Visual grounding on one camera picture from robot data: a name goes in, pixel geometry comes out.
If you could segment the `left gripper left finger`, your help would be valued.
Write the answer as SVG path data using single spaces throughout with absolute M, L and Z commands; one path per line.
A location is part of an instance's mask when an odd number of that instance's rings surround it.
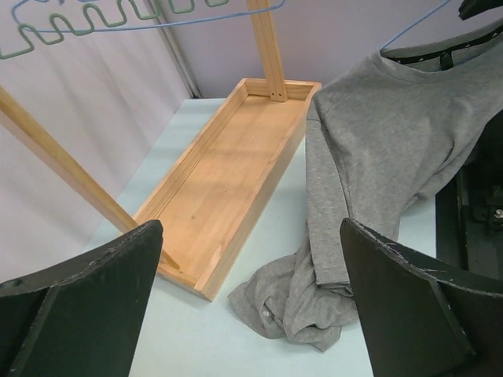
M 1 284 L 3 376 L 127 376 L 163 245 L 150 220 Z

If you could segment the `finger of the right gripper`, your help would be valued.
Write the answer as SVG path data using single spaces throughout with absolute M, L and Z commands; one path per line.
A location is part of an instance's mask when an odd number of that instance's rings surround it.
M 492 9 L 501 8 L 503 0 L 463 0 L 458 8 L 461 20 L 467 20 Z

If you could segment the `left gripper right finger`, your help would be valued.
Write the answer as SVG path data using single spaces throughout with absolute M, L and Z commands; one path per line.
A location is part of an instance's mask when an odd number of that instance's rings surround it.
M 343 256 L 375 376 L 500 376 L 502 282 L 352 219 Z

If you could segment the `light blue wire hanger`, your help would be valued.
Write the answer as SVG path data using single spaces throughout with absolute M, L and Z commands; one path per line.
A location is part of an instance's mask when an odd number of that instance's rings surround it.
M 255 10 L 248 10 L 246 12 L 240 12 L 240 13 L 229 13 L 226 15 L 222 16 L 213 16 L 213 17 L 207 17 L 203 19 L 198 19 L 198 20 L 183 20 L 180 22 L 174 22 L 174 23 L 160 23 L 160 24 L 151 24 L 147 26 L 127 26 L 128 24 L 128 18 L 127 18 L 127 13 L 125 10 L 125 5 L 124 4 L 129 4 L 131 7 L 134 15 L 136 18 L 140 21 L 151 21 L 151 20 L 157 20 L 159 19 L 160 16 L 162 16 L 162 6 L 160 5 L 160 1 L 152 1 L 153 5 L 151 5 L 152 9 L 150 13 L 142 14 L 140 12 L 140 9 L 138 8 L 138 4 L 136 1 L 114 1 L 115 6 L 117 11 L 119 12 L 121 18 L 117 21 L 110 21 L 106 18 L 105 14 L 102 12 L 102 9 L 99 6 L 99 2 L 101 1 L 77 1 L 80 6 L 80 10 L 82 11 L 82 15 L 85 18 L 87 22 L 86 28 L 75 28 L 73 24 L 70 22 L 70 20 L 64 16 L 63 14 L 60 13 L 51 13 L 48 15 L 48 22 L 51 25 L 51 28 L 47 29 L 38 29 L 35 26 L 28 24 L 28 23 L 23 23 L 21 22 L 20 18 L 18 17 L 18 13 L 21 8 L 26 8 L 27 4 L 31 3 L 49 3 L 51 1 L 19 1 L 15 5 L 11 7 L 10 10 L 10 15 L 13 19 L 13 21 L 17 24 L 18 31 L 20 35 L 24 38 L 24 40 L 27 42 L 29 45 L 28 49 L 20 51 L 18 54 L 14 55 L 20 55 L 24 53 L 30 53 L 35 47 L 31 40 L 25 35 L 25 32 L 31 32 L 33 33 L 40 41 L 41 43 L 45 45 L 54 45 L 58 44 L 64 41 L 64 35 L 69 34 L 69 35 L 74 35 L 74 36 L 84 36 L 84 35 L 90 35 L 92 33 L 105 33 L 105 32 L 116 32 L 116 31 L 142 31 L 142 30 L 150 30 L 150 29 L 160 29 L 160 28 L 167 28 L 167 27 L 178 27 L 178 26 L 184 26 L 184 25 L 190 25 L 190 24 L 202 24 L 202 23 L 207 23 L 207 22 L 213 22 L 213 21 L 220 21 L 220 20 L 226 20 L 226 19 L 232 19 L 232 18 L 237 18 L 237 17 L 243 17 L 243 16 L 256 16 L 256 15 L 266 15 L 266 13 L 273 12 L 277 9 L 280 9 L 285 5 L 287 1 L 280 1 L 276 5 L 259 5 L 258 9 Z M 427 18 L 430 16 L 434 15 L 437 13 L 440 9 L 443 7 L 447 6 L 450 4 L 452 1 L 442 1 L 440 4 L 438 4 L 435 8 L 431 9 L 428 13 L 423 15 L 420 19 L 414 21 L 410 25 L 408 25 L 406 28 L 401 30 L 397 35 L 395 35 L 393 38 L 388 40 L 386 43 L 384 43 L 381 48 L 380 52 L 385 51 L 387 47 L 389 47 L 392 43 L 394 43 L 396 40 L 400 39 L 404 34 L 406 34 L 408 31 L 412 30 L 414 27 L 416 27 L 418 24 L 424 22 Z M 173 2 L 169 1 L 170 7 L 171 7 L 171 12 L 173 14 L 188 14 L 191 13 L 195 10 L 196 8 L 196 3 L 195 1 L 189 1 L 189 7 L 187 9 L 177 9 L 174 7 Z M 94 24 L 93 19 L 91 18 L 91 13 L 94 12 L 101 20 L 101 23 L 103 27 L 99 28 Z M 64 25 L 66 25 L 64 28 L 59 28 L 59 25 L 57 22 L 62 22 Z M 58 37 L 54 40 L 45 40 L 44 36 L 42 34 L 55 34 L 58 35 Z

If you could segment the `grey t shirt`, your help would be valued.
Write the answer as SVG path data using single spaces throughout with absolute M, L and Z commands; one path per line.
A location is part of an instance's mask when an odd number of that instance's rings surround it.
M 236 316 L 265 338 L 326 351 L 358 318 L 342 220 L 396 240 L 402 214 L 447 185 L 501 109 L 500 20 L 378 50 L 323 86 L 307 113 L 307 234 L 229 294 Z

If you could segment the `blue wavy hanger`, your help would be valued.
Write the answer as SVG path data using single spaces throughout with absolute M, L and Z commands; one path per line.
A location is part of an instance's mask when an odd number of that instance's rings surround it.
M 28 49 L 29 45 L 27 42 L 24 40 L 24 38 L 20 35 L 17 24 L 13 21 L 11 15 L 10 15 L 10 10 L 13 5 L 18 3 L 19 1 L 2 1 L 1 2 L 1 20 L 5 21 L 7 23 L 7 26 L 11 28 L 11 31 L 14 33 L 14 38 L 12 42 L 7 42 L 4 37 L 1 38 L 1 59 L 2 60 L 12 60 L 17 57 L 21 57 L 23 55 L 27 55 L 29 53 L 24 53 L 20 55 L 14 55 L 18 54 L 20 51 Z M 136 1 L 138 4 L 138 8 L 140 9 L 140 12 L 142 14 L 150 13 L 152 9 L 151 5 L 153 5 L 152 1 Z M 189 1 L 172 1 L 174 7 L 177 9 L 187 9 L 189 7 Z M 202 5 L 206 8 L 209 9 L 220 9 L 220 8 L 226 8 L 228 5 L 227 1 L 195 1 L 196 3 L 196 8 L 193 12 L 188 13 L 188 14 L 173 14 L 171 12 L 171 7 L 169 4 L 169 1 L 160 1 L 160 5 L 162 6 L 162 9 L 164 11 L 165 8 L 168 8 L 171 14 L 175 16 L 188 16 L 192 13 L 195 13 L 196 9 Z M 182 19 L 182 20 L 174 20 L 174 21 L 162 21 L 161 17 L 157 20 L 151 20 L 151 21 L 146 21 L 142 22 L 136 18 L 134 15 L 131 7 L 129 4 L 124 4 L 125 5 L 125 10 L 127 13 L 127 18 L 128 18 L 128 24 L 127 26 L 133 27 L 133 26 L 147 26 L 151 24 L 160 24 L 162 23 L 174 23 L 174 22 L 180 22 L 183 20 L 198 20 L 198 19 L 192 19 L 192 18 L 187 18 L 187 19 Z M 70 22 L 73 24 L 75 28 L 86 28 L 87 22 L 85 18 L 82 15 L 82 11 L 80 10 L 81 4 L 79 4 L 77 1 L 51 1 L 46 4 L 41 4 L 41 3 L 31 3 L 27 4 L 26 8 L 21 8 L 18 17 L 20 18 L 21 22 L 23 23 L 28 23 L 33 26 L 35 26 L 38 29 L 47 29 L 51 28 L 50 23 L 48 22 L 48 15 L 51 13 L 60 13 L 66 16 Z M 114 1 L 101 1 L 99 2 L 99 6 L 102 9 L 102 12 L 105 14 L 106 18 L 110 21 L 117 21 L 121 18 L 119 12 L 116 9 L 115 2 Z M 94 21 L 94 24 L 101 28 L 103 27 L 100 18 L 94 13 L 90 12 L 91 18 Z M 222 16 L 226 14 L 215 14 L 213 16 Z M 64 28 L 66 25 L 64 25 L 62 22 L 57 22 L 59 25 L 59 28 Z M 119 33 L 119 32 L 128 32 L 128 31 L 116 31 L 116 32 L 105 32 L 105 33 L 100 33 L 100 34 L 111 34 L 111 33 Z M 37 46 L 48 46 L 43 43 L 31 32 L 25 32 L 26 36 L 31 40 L 33 43 L 34 47 L 36 48 Z M 45 40 L 54 40 L 58 37 L 58 35 L 55 34 L 42 34 L 44 36 Z M 64 35 L 64 41 L 67 38 L 75 37 L 78 38 L 79 36 L 74 36 L 74 35 L 69 35 L 66 34 Z

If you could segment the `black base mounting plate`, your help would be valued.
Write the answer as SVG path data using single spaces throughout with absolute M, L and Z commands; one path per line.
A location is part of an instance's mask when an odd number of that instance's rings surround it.
M 436 258 L 502 278 L 502 114 L 488 122 L 454 178 L 435 197 Z

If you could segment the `wooden clothes rack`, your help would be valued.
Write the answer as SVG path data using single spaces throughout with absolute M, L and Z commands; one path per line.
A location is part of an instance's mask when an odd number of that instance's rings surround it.
M 6 91 L 1 123 L 23 145 L 126 232 L 164 227 L 159 273 L 212 301 L 304 137 L 318 82 L 287 80 L 268 1 L 250 1 L 261 79 L 244 78 L 207 121 L 135 215 L 128 214 Z

